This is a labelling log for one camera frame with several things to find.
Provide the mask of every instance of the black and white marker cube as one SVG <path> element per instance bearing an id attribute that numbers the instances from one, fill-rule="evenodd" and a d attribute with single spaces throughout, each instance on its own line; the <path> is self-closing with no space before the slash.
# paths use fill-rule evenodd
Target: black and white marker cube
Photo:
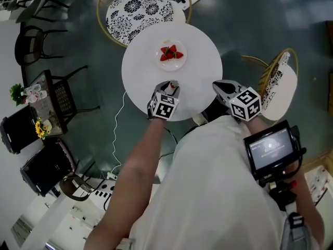
<path id="1" fill-rule="evenodd" d="M 229 100 L 232 115 L 249 121 L 261 112 L 260 95 L 251 87 Z"/>
<path id="2" fill-rule="evenodd" d="M 178 103 L 178 99 L 157 92 L 150 104 L 153 117 L 169 120 L 175 112 Z"/>

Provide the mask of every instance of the red strawberry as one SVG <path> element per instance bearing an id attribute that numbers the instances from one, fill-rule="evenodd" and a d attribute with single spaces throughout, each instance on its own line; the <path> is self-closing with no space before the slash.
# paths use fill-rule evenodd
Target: red strawberry
<path id="1" fill-rule="evenodd" d="M 172 55 L 171 52 L 167 52 L 166 57 L 167 57 L 168 59 L 172 59 L 172 58 L 173 58 L 173 55 Z"/>
<path id="2" fill-rule="evenodd" d="M 183 54 L 181 52 L 176 52 L 176 58 L 181 58 L 183 56 Z"/>
<path id="3" fill-rule="evenodd" d="M 167 58 L 167 56 L 166 55 L 161 55 L 161 61 L 166 61 L 168 58 Z"/>
<path id="4" fill-rule="evenodd" d="M 170 47 L 170 51 L 171 52 L 177 52 L 177 48 L 174 44 Z"/>
<path id="5" fill-rule="evenodd" d="M 168 50 L 169 50 L 168 47 L 162 47 L 162 48 L 161 48 L 161 51 L 162 51 L 164 54 L 165 54 Z"/>

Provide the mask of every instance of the small table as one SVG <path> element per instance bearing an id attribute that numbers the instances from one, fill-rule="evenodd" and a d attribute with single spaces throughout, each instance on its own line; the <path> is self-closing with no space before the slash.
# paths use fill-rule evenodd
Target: small table
<path id="1" fill-rule="evenodd" d="M 179 40 L 187 50 L 185 64 L 175 71 L 160 69 L 156 47 L 166 39 Z M 180 103 L 171 121 L 185 120 L 204 111 L 215 99 L 212 83 L 222 79 L 219 51 L 199 29 L 179 22 L 163 22 L 147 27 L 129 44 L 122 62 L 122 79 L 132 102 L 144 113 L 155 86 L 177 80 Z"/>
<path id="2" fill-rule="evenodd" d="M 59 136 L 65 134 L 67 132 L 67 126 L 53 88 L 51 72 L 44 70 L 30 86 L 34 84 L 40 84 L 42 90 L 47 92 L 46 98 L 38 100 L 35 103 L 29 103 L 36 120 L 38 118 L 41 118 L 42 121 L 48 119 L 52 124 L 50 134 L 46 134 L 45 136 Z"/>

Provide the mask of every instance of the white t-shirt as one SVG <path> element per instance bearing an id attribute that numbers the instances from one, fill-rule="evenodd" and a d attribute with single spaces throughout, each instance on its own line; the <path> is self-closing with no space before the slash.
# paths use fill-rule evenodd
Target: white t-shirt
<path id="1" fill-rule="evenodd" d="M 230 116 L 186 135 L 131 229 L 131 249 L 278 250 L 286 215 L 251 174 L 249 135 Z"/>

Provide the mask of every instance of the person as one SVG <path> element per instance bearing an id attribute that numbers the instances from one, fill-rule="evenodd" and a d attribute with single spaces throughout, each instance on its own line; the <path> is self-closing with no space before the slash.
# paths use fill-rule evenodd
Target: person
<path id="1" fill-rule="evenodd" d="M 177 145 L 171 168 L 149 202 L 165 124 L 160 118 L 150 122 L 84 249 L 280 249 L 286 213 L 254 180 L 243 143 L 266 124 L 259 117 L 239 124 L 221 116 L 197 127 Z M 297 212 L 319 248 L 324 225 L 302 169 L 292 180 Z"/>

